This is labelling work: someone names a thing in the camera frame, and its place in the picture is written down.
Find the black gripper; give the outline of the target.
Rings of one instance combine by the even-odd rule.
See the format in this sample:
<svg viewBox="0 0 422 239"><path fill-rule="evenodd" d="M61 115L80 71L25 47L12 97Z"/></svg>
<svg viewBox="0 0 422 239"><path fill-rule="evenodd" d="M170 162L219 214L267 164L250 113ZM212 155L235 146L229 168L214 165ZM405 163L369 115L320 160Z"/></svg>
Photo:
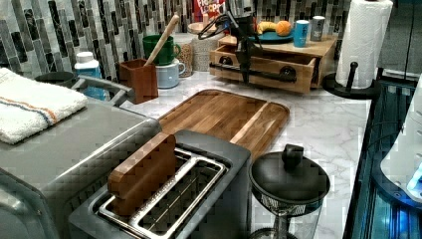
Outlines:
<svg viewBox="0 0 422 239"><path fill-rule="evenodd" d="M250 59L263 51L258 34L254 30L254 18L234 17L229 14L230 34L236 38L235 55L240 63L240 72L245 84L249 84Z"/></svg>

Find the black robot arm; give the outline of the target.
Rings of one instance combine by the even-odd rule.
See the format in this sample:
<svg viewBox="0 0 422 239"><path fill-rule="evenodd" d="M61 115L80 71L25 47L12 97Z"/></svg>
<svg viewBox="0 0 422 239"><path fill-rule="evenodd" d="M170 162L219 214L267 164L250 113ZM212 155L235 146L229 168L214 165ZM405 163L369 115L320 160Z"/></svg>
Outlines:
<svg viewBox="0 0 422 239"><path fill-rule="evenodd" d="M251 57L258 47L251 40L258 38L254 30L254 0L226 0L225 14L228 16L230 35L236 38L235 55L240 64L243 82L249 83Z"/></svg>

